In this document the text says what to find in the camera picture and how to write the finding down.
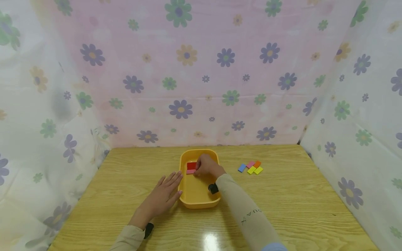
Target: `wood grain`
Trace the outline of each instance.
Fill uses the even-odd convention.
[[[49,250],[108,250],[159,178],[177,171],[180,155],[196,148],[203,147],[111,150]],[[289,251],[378,250],[301,146],[208,148],[260,206]],[[237,171],[250,160],[262,162],[260,175]],[[248,250],[223,200],[200,210],[177,203],[154,224],[140,250]]]

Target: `purple flower print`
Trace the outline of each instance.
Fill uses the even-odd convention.
[[[71,93],[70,92],[65,92],[64,93],[64,98],[67,99],[67,100],[71,99]]]
[[[209,77],[208,77],[207,75],[204,75],[204,76],[202,77],[202,81],[204,81],[204,83],[208,83]]]
[[[137,137],[139,140],[145,141],[145,143],[155,143],[155,141],[159,140],[157,138],[157,135],[155,133],[152,133],[151,131],[140,131],[140,133],[137,134]]]
[[[244,76],[243,76],[243,81],[249,81],[250,80],[250,75],[248,75],[248,74],[245,74]]]
[[[221,67],[229,67],[231,63],[234,63],[234,52],[232,52],[232,49],[229,48],[226,50],[225,48],[222,49],[222,53],[217,54],[218,59],[216,60],[217,63],[221,64]]]
[[[347,182],[346,179],[342,177],[340,181],[341,182],[338,182],[338,186],[341,188],[341,195],[346,198],[346,203],[348,205],[353,204],[356,209],[359,209],[359,204],[360,206],[363,205],[363,200],[360,198],[363,192],[355,188],[355,183],[352,180]]]
[[[114,125],[105,125],[105,129],[110,133],[110,134],[117,134],[119,132],[119,128],[115,127]]]
[[[327,144],[325,145],[325,152],[329,153],[329,156],[334,157],[334,154],[336,154],[336,146],[334,142],[329,143],[329,141],[327,141]]]
[[[62,228],[64,221],[68,218],[71,206],[66,202],[62,206],[57,206],[53,211],[53,216],[48,217],[43,223],[47,226],[45,235],[50,233],[50,237],[55,235],[55,231]]]
[[[367,67],[371,65],[370,56],[366,57],[366,54],[363,54],[361,57],[357,59],[357,62],[355,63],[355,70],[353,73],[356,73],[356,75],[360,75],[360,73],[365,73],[367,71]]]
[[[274,127],[264,127],[262,131],[258,131],[257,138],[260,139],[260,141],[269,140],[275,138],[275,133]]]
[[[75,147],[77,145],[77,141],[73,140],[73,135],[69,134],[66,137],[66,140],[64,141],[64,146],[67,148],[67,150],[63,153],[63,157],[67,158],[67,163],[71,163],[74,160],[74,153],[75,153],[75,149],[73,149],[73,147]]]
[[[289,72],[285,73],[284,77],[279,78],[280,82],[278,83],[278,86],[281,87],[281,90],[289,90],[291,86],[295,86],[295,81],[297,80],[297,77],[295,77],[295,74],[292,73],[290,74]]]
[[[169,105],[169,109],[171,109],[170,114],[171,115],[176,115],[176,118],[179,119],[181,117],[183,118],[189,118],[188,115],[193,114],[193,111],[191,110],[193,108],[192,105],[187,104],[186,100],[182,100],[181,102],[178,100],[175,100],[174,105]]]
[[[137,79],[136,76],[126,76],[126,79],[123,80],[123,83],[126,84],[125,88],[127,90],[131,90],[131,93],[141,93],[141,90],[144,90],[144,87],[142,86],[142,80]]]
[[[306,113],[306,116],[310,115],[311,110],[314,107],[314,103],[317,101],[317,98],[314,98],[313,101],[306,103],[306,108],[303,109],[303,112]]]
[[[396,134],[396,138],[399,139],[399,140],[402,140],[402,133],[397,133],[397,134]],[[398,143],[398,147],[399,147],[400,149],[402,149],[402,141]]]
[[[391,83],[395,84],[392,87],[392,91],[396,92],[399,90],[399,95],[402,96],[402,69],[398,69],[396,71],[397,77],[392,77],[391,78]]]
[[[243,121],[236,121],[236,123],[232,124],[232,129],[234,129],[235,131],[240,131],[244,128],[244,125],[246,123],[243,123]]]
[[[368,93],[363,94],[363,97],[361,97],[362,102],[365,102],[365,101],[367,101],[368,99],[369,99],[369,94],[368,94]]]
[[[89,83],[89,79],[86,76],[82,76],[82,80],[87,84]]]
[[[102,50],[96,49],[95,45],[93,44],[90,44],[89,46],[82,44],[82,47],[84,49],[80,49],[80,51],[84,55],[83,59],[85,61],[89,61],[92,66],[95,66],[95,64],[102,66],[102,62],[105,61],[105,58],[102,56]]]
[[[261,48],[260,59],[263,59],[263,63],[269,62],[272,63],[274,59],[278,58],[278,52],[281,50],[279,47],[277,48],[277,43],[268,43],[266,48]]]
[[[4,178],[2,176],[7,176],[10,173],[10,171],[5,168],[7,164],[8,159],[0,159],[0,186],[4,184]]]

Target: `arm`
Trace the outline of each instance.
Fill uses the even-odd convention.
[[[177,190],[183,175],[171,173],[165,179],[163,176],[156,184],[153,191],[137,208],[129,221],[123,228],[110,251],[135,251],[141,245],[145,236],[145,227],[154,217],[169,210],[180,198],[182,191],[178,191],[170,198],[170,194]]]
[[[219,192],[227,202],[251,250],[286,251],[264,213],[222,166],[214,162],[209,155],[202,155],[196,169],[196,176],[211,174],[216,178]]]

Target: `blue block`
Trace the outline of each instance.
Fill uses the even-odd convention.
[[[240,173],[242,173],[244,171],[244,169],[246,168],[245,164],[242,164],[239,169],[237,169]]]

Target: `left hand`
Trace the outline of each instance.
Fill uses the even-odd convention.
[[[128,225],[144,229],[151,219],[169,210],[183,193],[178,191],[170,198],[170,194],[177,190],[182,178],[181,171],[172,172],[167,178],[162,176],[152,192],[137,208]]]

